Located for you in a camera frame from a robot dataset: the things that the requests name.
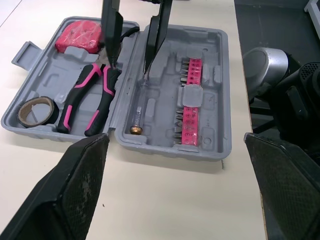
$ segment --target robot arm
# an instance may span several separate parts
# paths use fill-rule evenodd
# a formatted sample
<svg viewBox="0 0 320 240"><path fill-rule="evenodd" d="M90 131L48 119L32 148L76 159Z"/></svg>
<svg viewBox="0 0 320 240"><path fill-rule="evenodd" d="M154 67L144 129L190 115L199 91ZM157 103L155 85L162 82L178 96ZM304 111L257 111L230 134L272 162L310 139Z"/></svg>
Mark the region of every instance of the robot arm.
<svg viewBox="0 0 320 240"><path fill-rule="evenodd" d="M151 67L160 47L162 46L169 24L169 17L173 0L140 0L153 4L160 4L159 14L151 18L144 54L143 73ZM111 66L117 62L117 53L120 48L120 37L124 19L119 10L120 0L104 0L102 6L101 26L104 37L105 50Z"/></svg>

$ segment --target beige table surface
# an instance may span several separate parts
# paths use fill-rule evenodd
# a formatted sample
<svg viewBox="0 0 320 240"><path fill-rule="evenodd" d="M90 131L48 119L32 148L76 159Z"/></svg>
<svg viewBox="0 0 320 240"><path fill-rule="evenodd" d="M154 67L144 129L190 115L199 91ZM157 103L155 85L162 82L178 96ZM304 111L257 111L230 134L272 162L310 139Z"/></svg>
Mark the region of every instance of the beige table surface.
<svg viewBox="0 0 320 240"><path fill-rule="evenodd" d="M64 18L100 17L102 0L22 0L0 27L0 115L27 76L11 60L26 41L44 48ZM121 0L141 29L158 6ZM224 163L143 155L113 134L88 240L262 240L260 193L243 138L251 131L233 0L176 0L170 23L228 34L232 152ZM0 128L0 232L70 143L33 139Z"/></svg>

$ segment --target tape roll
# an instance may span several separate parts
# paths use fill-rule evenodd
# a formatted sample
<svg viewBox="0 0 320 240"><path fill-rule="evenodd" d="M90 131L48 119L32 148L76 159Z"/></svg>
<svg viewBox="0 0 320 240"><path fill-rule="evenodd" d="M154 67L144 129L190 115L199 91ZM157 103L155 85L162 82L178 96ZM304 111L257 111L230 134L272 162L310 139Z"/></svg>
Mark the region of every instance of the tape roll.
<svg viewBox="0 0 320 240"><path fill-rule="evenodd" d="M27 117L29 113L32 111L32 107L37 104L46 104L50 107L50 111L48 115L41 121L31 123L27 121ZM36 97L30 99L29 101L25 102L22 107L19 109L18 112L18 121L22 126L25 128L32 128L39 125L46 125L46 124L54 124L59 116L59 108L57 104L47 96Z"/></svg>

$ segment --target pliers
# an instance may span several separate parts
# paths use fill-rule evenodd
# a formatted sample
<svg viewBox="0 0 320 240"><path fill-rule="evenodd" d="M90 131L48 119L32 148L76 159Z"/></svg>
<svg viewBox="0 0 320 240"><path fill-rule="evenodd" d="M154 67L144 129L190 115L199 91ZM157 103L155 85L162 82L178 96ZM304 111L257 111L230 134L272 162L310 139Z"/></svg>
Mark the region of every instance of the pliers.
<svg viewBox="0 0 320 240"><path fill-rule="evenodd" d="M116 94L115 85L120 74L121 72L118 69L110 66L106 49L102 48L96 62L84 66L78 80L68 94L57 131L64 134L70 132L82 98L103 75L101 101L87 125L84 135L90 137L100 133L107 121L109 107Z"/></svg>

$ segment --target tool case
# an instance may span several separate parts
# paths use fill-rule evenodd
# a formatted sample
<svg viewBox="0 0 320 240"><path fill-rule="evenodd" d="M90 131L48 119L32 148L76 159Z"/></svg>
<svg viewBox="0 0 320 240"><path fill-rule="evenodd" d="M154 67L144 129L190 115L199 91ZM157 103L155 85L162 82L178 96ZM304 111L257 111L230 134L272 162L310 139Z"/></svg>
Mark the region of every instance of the tool case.
<svg viewBox="0 0 320 240"><path fill-rule="evenodd" d="M44 50L26 42L12 63L29 72L1 119L1 125L14 133L58 142L77 142L85 138L88 122L95 113L102 95L102 80L87 93L77 111L70 134L57 132L55 123L26 128L18 121L18 111L28 100L46 96L54 100L61 114L69 91L75 85L82 68L93 63L98 55L69 46L57 52L55 42L63 30L74 21L99 18L69 17L63 20ZM125 21L123 32L138 26ZM123 40L117 66L122 73L115 89L103 133L115 130L116 140L127 149L145 154L182 157L194 161L219 161L231 152L231 112L228 36L222 30L169 25L166 39L149 73L143 134L130 134L139 86L143 81L144 50L148 27ZM181 84L182 64L189 59L201 59L201 87L192 90ZM198 104L197 146L175 144L176 111ZM48 106L32 107L30 121L43 118Z"/></svg>

